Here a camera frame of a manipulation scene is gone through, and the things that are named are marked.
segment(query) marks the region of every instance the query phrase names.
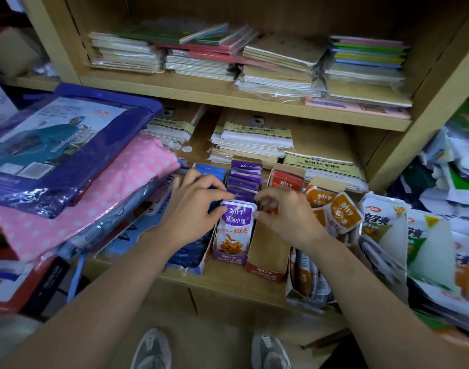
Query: cardboard display box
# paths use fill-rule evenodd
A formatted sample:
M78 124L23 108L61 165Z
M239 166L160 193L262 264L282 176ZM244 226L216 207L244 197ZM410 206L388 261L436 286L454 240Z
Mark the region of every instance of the cardboard display box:
M289 172L304 180L304 168L276 164L270 173L271 181L274 171ZM261 222L256 223L246 264L246 272L275 282L282 282L286 275L290 246L272 229Z

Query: yellow notebook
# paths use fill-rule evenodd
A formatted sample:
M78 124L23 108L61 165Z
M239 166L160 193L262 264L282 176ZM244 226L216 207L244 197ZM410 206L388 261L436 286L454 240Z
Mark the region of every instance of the yellow notebook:
M326 83L331 98L389 106L412 106L410 99L390 87L340 80L327 80Z

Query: notebook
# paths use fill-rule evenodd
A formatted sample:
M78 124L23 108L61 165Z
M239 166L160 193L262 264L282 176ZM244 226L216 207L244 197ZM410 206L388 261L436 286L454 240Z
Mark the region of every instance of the notebook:
M386 86L353 83L351 81L327 80L327 89L331 98L366 102L378 105L410 107L412 101L400 92Z
M275 56L282 60L314 66L326 52L324 44L314 44L296 37L269 35L245 47L244 52Z

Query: pink notebook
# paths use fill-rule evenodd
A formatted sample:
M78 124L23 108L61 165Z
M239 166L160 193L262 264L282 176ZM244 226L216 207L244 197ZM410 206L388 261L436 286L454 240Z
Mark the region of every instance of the pink notebook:
M365 105L357 102L339 101L330 98L306 97L305 105L322 107L325 109L361 112L363 114L381 115L382 117L396 117L399 119L410 119L410 114L403 107L387 107Z

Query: printed picture of person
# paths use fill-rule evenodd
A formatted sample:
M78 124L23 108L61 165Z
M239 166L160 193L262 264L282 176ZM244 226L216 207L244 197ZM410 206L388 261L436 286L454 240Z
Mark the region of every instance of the printed picture of person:
M67 124L16 133L0 143L0 167L5 163L27 167L32 162L44 163L59 158L73 141L72 136L79 131L84 118L73 117Z

